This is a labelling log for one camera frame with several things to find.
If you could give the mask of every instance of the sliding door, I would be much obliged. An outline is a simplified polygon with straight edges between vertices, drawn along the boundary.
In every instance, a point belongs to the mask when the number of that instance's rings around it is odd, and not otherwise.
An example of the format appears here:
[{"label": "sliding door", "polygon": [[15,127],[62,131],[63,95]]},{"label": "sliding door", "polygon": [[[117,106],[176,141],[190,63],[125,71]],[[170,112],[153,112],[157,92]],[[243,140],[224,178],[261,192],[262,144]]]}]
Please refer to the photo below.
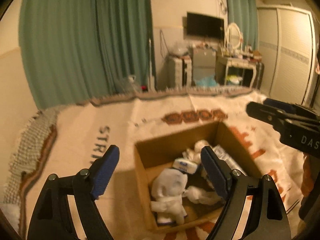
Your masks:
[{"label": "sliding door", "polygon": [[278,10],[280,53],[270,96],[302,104],[312,65],[312,29],[309,14],[293,9]]},{"label": "sliding door", "polygon": [[278,52],[278,18],[276,9],[258,10],[259,52],[265,65],[260,91],[269,96]]}]

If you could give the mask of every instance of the cabinet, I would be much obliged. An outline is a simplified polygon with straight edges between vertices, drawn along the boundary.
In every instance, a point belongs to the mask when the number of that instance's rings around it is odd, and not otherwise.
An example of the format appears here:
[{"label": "cabinet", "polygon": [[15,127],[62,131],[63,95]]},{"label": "cabinet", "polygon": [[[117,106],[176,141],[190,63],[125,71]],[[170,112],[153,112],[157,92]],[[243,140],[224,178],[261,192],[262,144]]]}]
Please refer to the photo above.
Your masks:
[{"label": "cabinet", "polygon": [[212,49],[193,49],[193,80],[214,75],[216,52]]},{"label": "cabinet", "polygon": [[250,62],[245,59],[231,58],[231,57],[218,57],[216,67],[216,81],[220,84],[227,84],[227,76],[229,74],[229,68],[235,67],[242,69],[242,78],[244,79],[245,70],[252,72],[249,87],[253,87],[253,83],[256,80],[257,67],[255,62]]},{"label": "cabinet", "polygon": [[265,65],[260,91],[276,100],[305,104],[316,57],[311,13],[290,6],[262,6],[258,22],[258,50]]},{"label": "cabinet", "polygon": [[191,59],[169,57],[168,59],[169,88],[191,87],[192,64]]}]

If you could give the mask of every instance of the cardboard box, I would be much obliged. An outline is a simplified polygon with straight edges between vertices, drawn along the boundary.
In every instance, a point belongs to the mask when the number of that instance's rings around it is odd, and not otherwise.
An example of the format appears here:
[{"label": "cardboard box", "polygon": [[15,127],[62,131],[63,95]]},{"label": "cardboard box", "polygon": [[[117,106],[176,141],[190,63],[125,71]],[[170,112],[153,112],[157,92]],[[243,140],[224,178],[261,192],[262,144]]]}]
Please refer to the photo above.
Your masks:
[{"label": "cardboard box", "polygon": [[[136,176],[144,220],[149,230],[157,233],[181,231],[203,224],[220,215],[221,204],[220,206],[193,204],[187,198],[183,198],[183,206],[188,214],[185,223],[180,226],[175,224],[158,226],[150,209],[150,190],[153,180],[164,168],[171,167],[173,161],[182,156],[183,151],[193,148],[194,144],[202,139],[207,140],[212,146],[221,145],[248,176],[261,178],[261,172],[248,151],[223,122],[212,122],[179,133],[138,142],[134,149]],[[211,190],[199,173],[189,176],[187,187],[189,185],[198,186],[207,191]]]}]

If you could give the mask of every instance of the television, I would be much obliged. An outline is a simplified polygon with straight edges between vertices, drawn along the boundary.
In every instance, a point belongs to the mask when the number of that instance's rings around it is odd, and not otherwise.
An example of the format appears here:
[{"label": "television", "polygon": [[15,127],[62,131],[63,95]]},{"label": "television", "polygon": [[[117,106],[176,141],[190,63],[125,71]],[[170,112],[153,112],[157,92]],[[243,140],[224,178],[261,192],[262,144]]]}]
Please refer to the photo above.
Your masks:
[{"label": "television", "polygon": [[187,35],[224,39],[224,20],[204,14],[187,12]]}]

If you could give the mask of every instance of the green curtain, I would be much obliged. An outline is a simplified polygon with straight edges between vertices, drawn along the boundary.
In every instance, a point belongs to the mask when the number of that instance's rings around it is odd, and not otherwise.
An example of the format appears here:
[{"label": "green curtain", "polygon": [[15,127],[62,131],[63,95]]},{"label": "green curtain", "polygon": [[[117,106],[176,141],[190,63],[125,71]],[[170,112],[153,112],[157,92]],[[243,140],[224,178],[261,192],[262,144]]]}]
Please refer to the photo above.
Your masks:
[{"label": "green curtain", "polygon": [[108,93],[94,0],[23,0],[19,43],[38,108]]},{"label": "green curtain", "polygon": [[149,53],[149,39],[153,46],[150,0],[97,0],[97,21],[109,89],[116,90],[114,82],[130,74],[147,85],[150,57],[154,61]]},{"label": "green curtain", "polygon": [[227,0],[228,22],[236,23],[243,33],[244,45],[258,48],[258,15],[256,0]]},{"label": "green curtain", "polygon": [[150,0],[23,0],[19,43],[40,109],[117,92],[135,74],[145,85],[151,57]]}]

